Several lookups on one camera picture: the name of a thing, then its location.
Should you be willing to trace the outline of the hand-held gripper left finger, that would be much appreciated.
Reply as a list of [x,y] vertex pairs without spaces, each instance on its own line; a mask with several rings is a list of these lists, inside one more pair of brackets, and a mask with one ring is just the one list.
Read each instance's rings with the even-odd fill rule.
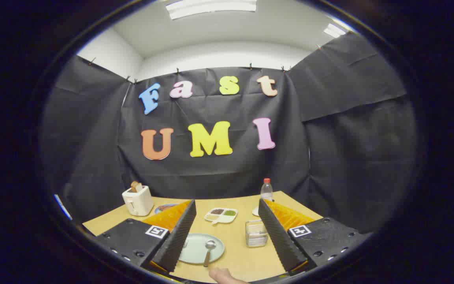
[[126,262],[168,274],[175,270],[195,217],[192,199],[144,221],[127,218],[99,234],[96,241]]

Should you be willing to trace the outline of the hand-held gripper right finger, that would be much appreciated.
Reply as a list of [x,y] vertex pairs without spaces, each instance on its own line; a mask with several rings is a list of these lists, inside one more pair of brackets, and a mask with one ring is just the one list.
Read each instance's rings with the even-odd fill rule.
[[313,219],[260,198],[263,221],[284,270],[290,275],[326,265],[355,250],[371,232],[362,233],[331,217]]

